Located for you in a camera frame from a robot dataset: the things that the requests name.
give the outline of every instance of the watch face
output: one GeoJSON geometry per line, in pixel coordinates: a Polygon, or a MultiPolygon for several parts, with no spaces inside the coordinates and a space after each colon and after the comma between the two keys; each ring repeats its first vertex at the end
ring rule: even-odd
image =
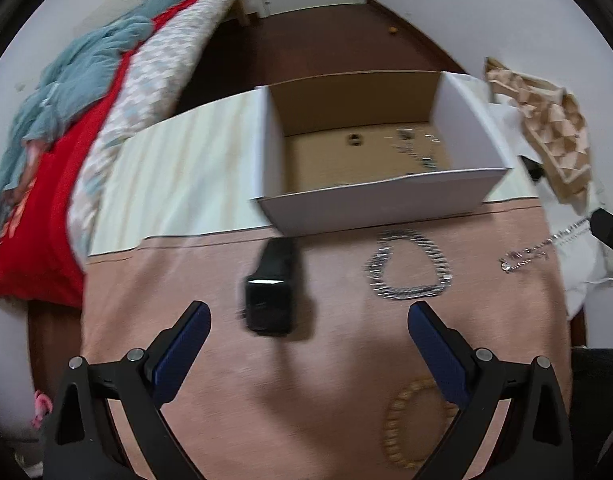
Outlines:
{"type": "Polygon", "coordinates": [[[246,324],[253,332],[287,335],[293,328],[292,294],[286,282],[246,283],[246,324]]]}

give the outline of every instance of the beige bag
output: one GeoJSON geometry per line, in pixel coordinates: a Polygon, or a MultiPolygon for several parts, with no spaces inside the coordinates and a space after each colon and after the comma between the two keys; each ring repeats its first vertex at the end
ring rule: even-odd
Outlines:
{"type": "Polygon", "coordinates": [[[569,202],[591,180],[587,124],[572,94],[564,88],[513,72],[488,57],[484,69],[491,91],[515,99],[524,114],[524,135],[542,156],[555,195],[569,202]]]}

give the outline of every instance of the gold beaded bracelet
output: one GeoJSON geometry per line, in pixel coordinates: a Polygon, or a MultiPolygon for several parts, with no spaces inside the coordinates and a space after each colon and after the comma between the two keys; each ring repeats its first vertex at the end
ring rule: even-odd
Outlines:
{"type": "MultiPolygon", "coordinates": [[[[404,458],[400,447],[400,420],[401,415],[406,409],[406,406],[413,397],[413,394],[419,393],[422,390],[436,388],[437,384],[433,378],[413,381],[405,387],[390,404],[386,413],[386,422],[384,424],[384,450],[387,457],[395,465],[405,469],[415,469],[421,467],[426,458],[422,460],[408,460],[404,458]]],[[[452,402],[446,402],[446,428],[451,425],[453,419],[459,411],[458,407],[452,402]]]]}

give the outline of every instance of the silver bolt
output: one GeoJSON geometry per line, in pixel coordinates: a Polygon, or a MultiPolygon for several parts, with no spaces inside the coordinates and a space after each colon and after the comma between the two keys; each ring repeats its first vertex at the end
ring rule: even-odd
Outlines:
{"type": "Polygon", "coordinates": [[[493,352],[491,352],[488,348],[478,348],[477,351],[475,351],[475,356],[480,361],[488,362],[493,359],[493,352]]]}
{"type": "Polygon", "coordinates": [[[537,364],[540,365],[542,368],[551,367],[551,361],[548,359],[548,357],[544,357],[543,355],[540,355],[537,358],[537,364]]]}
{"type": "Polygon", "coordinates": [[[80,356],[75,356],[68,362],[68,367],[71,368],[71,370],[75,370],[75,368],[82,366],[83,362],[84,359],[82,359],[80,356]]]}
{"type": "Polygon", "coordinates": [[[133,348],[126,354],[126,359],[133,363],[139,361],[142,357],[144,357],[144,350],[141,348],[133,348]]]}

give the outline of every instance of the box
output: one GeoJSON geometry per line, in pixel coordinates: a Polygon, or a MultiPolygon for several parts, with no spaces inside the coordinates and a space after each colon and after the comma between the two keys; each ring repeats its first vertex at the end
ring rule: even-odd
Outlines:
{"type": "Polygon", "coordinates": [[[474,210],[513,161],[496,143],[485,102],[469,90],[472,79],[361,72],[258,88],[253,199],[286,236],[474,210]],[[399,126],[418,132],[414,142],[438,136],[436,158],[449,169],[415,171],[419,163],[398,149],[399,126]]]}

